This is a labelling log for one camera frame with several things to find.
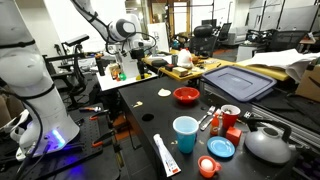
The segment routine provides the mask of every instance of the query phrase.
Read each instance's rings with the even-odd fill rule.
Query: blue light
[[[66,141],[62,138],[62,136],[59,134],[57,130],[52,130],[52,134],[55,136],[55,138],[59,141],[59,147],[63,146]]]

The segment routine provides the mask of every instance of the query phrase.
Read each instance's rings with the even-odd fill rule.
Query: toothpaste tube
[[[170,152],[168,151],[166,146],[163,144],[160,134],[155,134],[153,136],[153,139],[156,142],[156,145],[158,146],[159,153],[162,159],[162,164],[164,166],[164,169],[166,170],[167,177],[170,177],[180,172],[181,169],[178,167],[177,163],[171,156]]]

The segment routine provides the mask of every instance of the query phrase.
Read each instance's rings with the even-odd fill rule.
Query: cardboard
[[[308,65],[296,94],[320,102],[320,65]]]

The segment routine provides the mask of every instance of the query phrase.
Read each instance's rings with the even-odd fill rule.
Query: monitor
[[[207,19],[207,20],[202,20],[201,25],[206,25],[210,24],[212,25],[213,28],[217,27],[217,19]]]

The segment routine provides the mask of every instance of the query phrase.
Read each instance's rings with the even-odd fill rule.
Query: silver kettle
[[[257,122],[272,124],[284,130],[280,136],[278,131],[269,127],[257,127]],[[245,145],[251,153],[271,164],[283,165],[291,158],[288,140],[290,126],[277,121],[248,119],[247,125],[251,132],[245,138]]]

